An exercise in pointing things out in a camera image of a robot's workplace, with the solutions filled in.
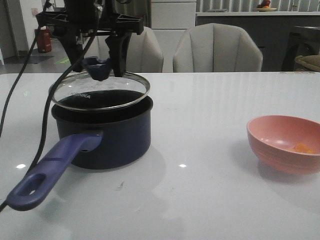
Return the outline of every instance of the floor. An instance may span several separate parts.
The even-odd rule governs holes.
[[[56,38],[51,38],[51,48],[47,53],[34,49],[24,73],[63,73],[70,66],[67,54]],[[5,59],[4,64],[0,65],[0,74],[19,73],[24,60],[24,57]]]

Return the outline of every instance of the red container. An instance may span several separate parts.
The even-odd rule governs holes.
[[[39,53],[48,53],[51,52],[51,40],[50,40],[50,32],[48,29],[41,29],[36,40],[36,45],[38,47]]]

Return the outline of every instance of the glass lid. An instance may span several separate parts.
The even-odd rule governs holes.
[[[109,111],[128,107],[145,98],[150,83],[142,76],[126,72],[116,77],[98,81],[87,72],[66,77],[57,87],[52,101],[74,111]]]

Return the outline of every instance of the saucepan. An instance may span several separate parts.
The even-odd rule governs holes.
[[[9,193],[6,203],[18,211],[38,206],[69,164],[111,169],[140,158],[151,143],[149,82],[125,73],[97,81],[86,72],[64,79],[51,109],[60,141]]]

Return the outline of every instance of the ceramic bowl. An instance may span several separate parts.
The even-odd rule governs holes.
[[[320,124],[307,119],[267,115],[250,120],[246,126],[254,154],[279,171],[307,175],[320,171]],[[314,153],[294,151],[304,144]]]

